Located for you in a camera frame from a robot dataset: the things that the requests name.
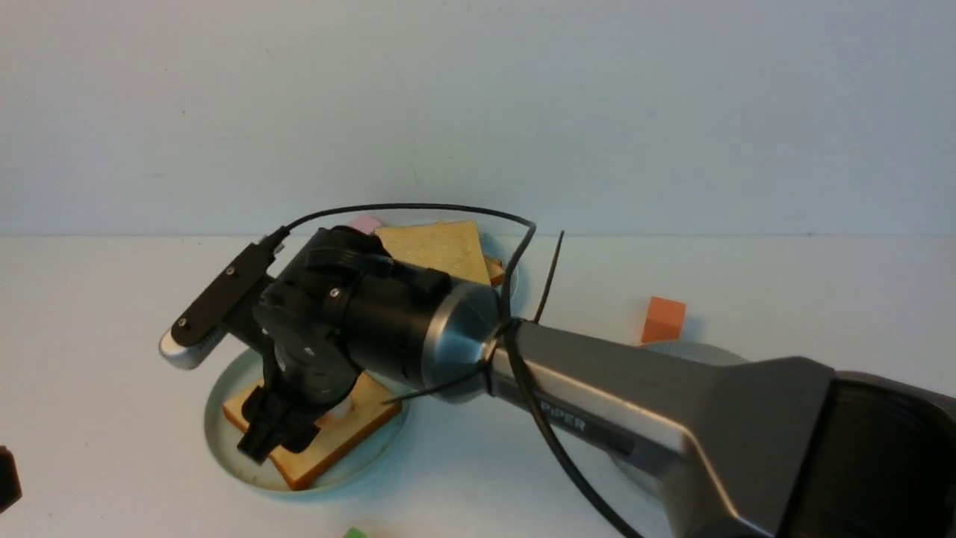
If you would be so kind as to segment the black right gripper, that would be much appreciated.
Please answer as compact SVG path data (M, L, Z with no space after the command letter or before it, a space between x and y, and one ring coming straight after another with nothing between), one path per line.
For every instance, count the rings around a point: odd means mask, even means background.
M224 327L262 360L264 381L241 404L248 427L237 445L257 466L281 443L294 454L306 450L321 431L318 422L354 389L361 368L342 334L345 306L368 260L388 259L375 235L318 229L270 278L284 238L280 232L250 244L226 270L232 308Z

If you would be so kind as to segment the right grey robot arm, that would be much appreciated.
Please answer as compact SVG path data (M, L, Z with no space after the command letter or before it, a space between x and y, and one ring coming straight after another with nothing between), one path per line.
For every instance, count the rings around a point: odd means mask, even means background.
M461 403L525 409L585 497L561 429L646 474L676 537L952 537L954 398L792 356L707 363L513 318L487 285L318 229L277 278L276 236L241 307L265 385L239 449L302 450L362 372Z

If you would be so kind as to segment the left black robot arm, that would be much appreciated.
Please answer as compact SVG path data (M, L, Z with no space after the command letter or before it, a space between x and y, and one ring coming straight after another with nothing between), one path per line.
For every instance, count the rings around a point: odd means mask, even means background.
M0 447L0 511L9 510L22 497L22 486L13 452Z

